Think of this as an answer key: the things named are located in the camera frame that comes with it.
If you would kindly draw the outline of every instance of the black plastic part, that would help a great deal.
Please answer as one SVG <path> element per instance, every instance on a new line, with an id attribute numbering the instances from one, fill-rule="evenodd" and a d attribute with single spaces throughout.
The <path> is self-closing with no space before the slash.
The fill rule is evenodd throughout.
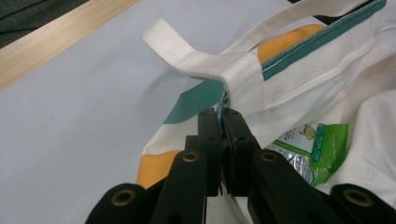
<path id="1" fill-rule="evenodd" d="M 151 224 L 203 224 L 206 217 L 206 157 L 199 150 L 177 153 Z"/>
<path id="2" fill-rule="evenodd" d="M 138 185 L 118 185 L 93 208 L 86 224 L 144 223 L 142 212 L 146 198 L 145 190 Z"/>
<path id="3" fill-rule="evenodd" d="M 242 115 L 232 109 L 223 109 L 222 129 L 227 139 L 223 157 L 226 186 L 233 196 L 248 196 L 251 156 L 261 150 Z"/>
<path id="4" fill-rule="evenodd" d="M 163 190 L 163 184 L 165 183 L 166 178 L 157 182 L 155 185 L 146 189 L 146 201 L 144 205 L 143 211 L 141 211 L 141 224 L 146 224 L 151 221 L 152 214 L 154 213 L 154 209 L 157 205 L 158 199 L 160 198 L 161 191 Z"/>
<path id="5" fill-rule="evenodd" d="M 192 140 L 186 139 L 186 145 Z M 221 157 L 223 152 L 220 126 L 213 108 L 198 114 L 198 150 L 206 154 L 207 159 L 207 196 L 218 196 L 221 191 Z"/>
<path id="6" fill-rule="evenodd" d="M 271 212 L 271 208 L 264 197 L 262 197 L 262 193 L 255 182 L 250 183 L 247 209 L 254 224 L 276 224 L 274 214 Z"/>
<path id="7" fill-rule="evenodd" d="M 346 223 L 396 223 L 396 212 L 371 191 L 356 185 L 332 188 L 331 206 Z"/>
<path id="8" fill-rule="evenodd" d="M 281 154 L 256 151 L 251 172 L 276 223 L 343 223 Z"/>
<path id="9" fill-rule="evenodd" d="M 198 136 L 187 135 L 184 150 L 197 150 L 198 149 Z"/>

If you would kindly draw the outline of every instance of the wooden edge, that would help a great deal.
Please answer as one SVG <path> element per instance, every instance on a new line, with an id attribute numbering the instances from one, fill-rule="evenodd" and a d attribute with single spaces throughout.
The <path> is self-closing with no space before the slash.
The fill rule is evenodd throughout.
<path id="1" fill-rule="evenodd" d="M 0 91 L 27 76 L 138 0 L 91 0 L 0 49 Z"/>

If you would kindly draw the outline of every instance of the green stripe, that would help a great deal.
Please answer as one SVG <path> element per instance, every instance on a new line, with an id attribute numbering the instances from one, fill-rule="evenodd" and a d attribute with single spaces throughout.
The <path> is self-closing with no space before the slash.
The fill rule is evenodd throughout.
<path id="1" fill-rule="evenodd" d="M 325 29 L 311 35 L 307 39 L 282 51 L 273 59 L 262 65 L 262 75 L 264 80 L 270 79 L 279 72 L 285 70 L 289 65 L 295 63 L 314 50 L 324 46 L 338 36 L 344 34 L 354 26 L 373 16 L 379 9 L 385 6 L 386 0 L 378 0 L 356 10 L 342 19 L 332 23 Z"/>
<path id="2" fill-rule="evenodd" d="M 320 161 L 320 154 L 322 151 L 325 134 L 326 134 L 326 125 L 319 124 L 315 133 L 315 140 L 311 153 L 312 160 L 314 160 L 315 162 Z"/>
<path id="3" fill-rule="evenodd" d="M 205 80 L 180 94 L 165 124 L 180 123 L 197 115 L 201 110 L 217 104 L 224 93 L 222 82 Z"/>

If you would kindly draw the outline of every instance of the dark gray floor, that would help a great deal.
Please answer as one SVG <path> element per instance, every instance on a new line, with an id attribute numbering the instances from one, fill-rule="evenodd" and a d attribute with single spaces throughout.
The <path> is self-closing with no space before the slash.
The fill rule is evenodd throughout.
<path id="1" fill-rule="evenodd" d="M 0 48 L 88 0 L 0 0 Z"/>

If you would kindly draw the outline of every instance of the metal screw hole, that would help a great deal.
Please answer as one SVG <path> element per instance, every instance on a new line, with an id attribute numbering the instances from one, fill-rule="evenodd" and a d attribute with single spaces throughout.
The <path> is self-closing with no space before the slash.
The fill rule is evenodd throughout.
<path id="1" fill-rule="evenodd" d="M 277 160 L 277 155 L 272 153 L 272 152 L 264 152 L 261 155 L 262 160 L 264 161 L 276 161 Z"/>
<path id="2" fill-rule="evenodd" d="M 128 205 L 134 201 L 136 192 L 133 189 L 123 189 L 115 193 L 111 198 L 111 202 L 118 207 Z"/>
<path id="3" fill-rule="evenodd" d="M 186 153 L 182 157 L 183 161 L 198 161 L 198 158 L 198 154 L 194 152 Z"/>
<path id="4" fill-rule="evenodd" d="M 371 207 L 373 205 L 372 199 L 366 193 L 358 189 L 345 189 L 344 197 L 351 203 L 361 207 Z"/>

